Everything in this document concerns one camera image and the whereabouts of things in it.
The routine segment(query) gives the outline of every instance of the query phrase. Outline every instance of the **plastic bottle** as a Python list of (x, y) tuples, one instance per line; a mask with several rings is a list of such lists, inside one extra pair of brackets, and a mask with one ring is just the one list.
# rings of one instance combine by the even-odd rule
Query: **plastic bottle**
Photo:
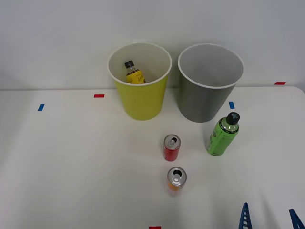
[(127, 83), (132, 83), (132, 84), (146, 83), (142, 71), (135, 68), (133, 61), (126, 62), (125, 66), (127, 69), (127, 74), (126, 74)]
[(238, 113), (231, 112), (227, 117), (218, 121), (207, 147), (207, 151), (211, 155), (220, 156), (224, 153), (239, 132), (239, 118)]

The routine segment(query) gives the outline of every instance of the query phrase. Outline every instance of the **bin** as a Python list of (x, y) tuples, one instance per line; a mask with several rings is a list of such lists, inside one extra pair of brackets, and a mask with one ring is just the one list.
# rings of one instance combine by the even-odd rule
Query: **bin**
[[(142, 71), (145, 84), (126, 83), (124, 63), (130, 60)], [(162, 108), (167, 75), (172, 67), (169, 53), (156, 44), (132, 43), (115, 50), (107, 66), (126, 113), (136, 120), (156, 117)]]
[(235, 85), (244, 65), (231, 50), (216, 44), (196, 44), (178, 58), (179, 110), (188, 120), (203, 123), (215, 117)]

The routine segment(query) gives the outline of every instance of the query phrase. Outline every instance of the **red can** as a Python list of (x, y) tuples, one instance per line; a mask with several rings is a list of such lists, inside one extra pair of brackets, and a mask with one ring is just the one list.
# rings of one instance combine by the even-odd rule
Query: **red can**
[(181, 140), (177, 135), (168, 135), (164, 139), (163, 156), (167, 161), (174, 161), (178, 157)]

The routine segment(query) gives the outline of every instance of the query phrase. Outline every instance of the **yellow bottle label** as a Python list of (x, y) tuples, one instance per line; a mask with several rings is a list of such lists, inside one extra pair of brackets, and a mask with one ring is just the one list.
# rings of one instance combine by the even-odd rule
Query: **yellow bottle label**
[(126, 82), (132, 84), (146, 83), (142, 71), (137, 69), (126, 75)]

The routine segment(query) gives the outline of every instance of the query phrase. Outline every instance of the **bottle cap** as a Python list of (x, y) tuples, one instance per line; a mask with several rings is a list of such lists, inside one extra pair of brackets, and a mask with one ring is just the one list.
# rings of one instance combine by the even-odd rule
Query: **bottle cap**
[(225, 120), (227, 121), (227, 123), (229, 125), (236, 125), (238, 123), (240, 119), (240, 116), (238, 113), (236, 112), (231, 112), (226, 118)]
[(127, 61), (127, 62), (125, 63), (125, 67), (126, 67), (126, 68), (130, 68), (130, 67), (133, 67), (133, 66), (134, 66), (133, 61)]

